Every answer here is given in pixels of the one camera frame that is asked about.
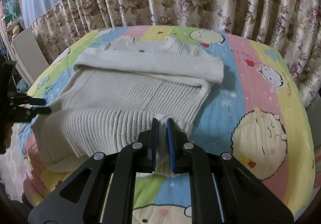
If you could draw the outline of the white ribbed knit sweater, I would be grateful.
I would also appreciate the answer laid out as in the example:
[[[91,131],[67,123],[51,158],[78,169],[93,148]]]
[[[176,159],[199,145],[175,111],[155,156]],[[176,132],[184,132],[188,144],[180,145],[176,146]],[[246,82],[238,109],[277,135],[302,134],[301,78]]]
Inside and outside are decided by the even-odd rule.
[[[190,134],[223,78],[221,58],[173,37],[123,36],[89,47],[74,62],[51,113],[32,126],[39,157],[51,171],[74,171],[96,152],[116,153],[135,142],[155,118],[173,119]]]

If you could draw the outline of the floral beige curtain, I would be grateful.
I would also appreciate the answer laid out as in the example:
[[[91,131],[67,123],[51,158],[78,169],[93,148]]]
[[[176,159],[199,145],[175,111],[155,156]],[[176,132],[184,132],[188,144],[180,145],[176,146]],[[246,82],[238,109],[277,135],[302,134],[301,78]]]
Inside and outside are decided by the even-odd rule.
[[[320,89],[320,0],[22,0],[22,12],[49,63],[95,29],[180,25],[277,49],[304,106]]]

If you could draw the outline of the plush toy on shelf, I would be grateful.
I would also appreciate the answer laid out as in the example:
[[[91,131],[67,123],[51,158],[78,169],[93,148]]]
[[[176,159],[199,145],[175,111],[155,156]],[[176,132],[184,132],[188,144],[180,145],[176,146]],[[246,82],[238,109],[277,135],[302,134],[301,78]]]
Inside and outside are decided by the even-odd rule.
[[[16,26],[13,27],[12,29],[12,39],[15,39],[16,37],[18,37],[21,33],[23,32],[23,28],[18,24]]]

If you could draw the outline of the white board panel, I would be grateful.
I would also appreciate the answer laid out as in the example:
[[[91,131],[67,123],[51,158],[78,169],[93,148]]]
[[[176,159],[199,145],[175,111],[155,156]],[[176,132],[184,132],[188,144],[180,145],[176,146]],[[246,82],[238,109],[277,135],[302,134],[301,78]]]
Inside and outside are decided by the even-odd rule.
[[[25,82],[32,85],[49,67],[49,64],[36,41],[31,26],[13,39],[11,45],[18,71]]]

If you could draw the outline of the green wall poster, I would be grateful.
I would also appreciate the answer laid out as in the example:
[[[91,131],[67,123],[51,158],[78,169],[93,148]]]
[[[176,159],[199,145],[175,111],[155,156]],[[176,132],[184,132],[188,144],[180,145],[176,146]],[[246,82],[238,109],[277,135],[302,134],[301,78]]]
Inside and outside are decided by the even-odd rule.
[[[21,16],[19,0],[2,0],[2,9],[6,25]]]

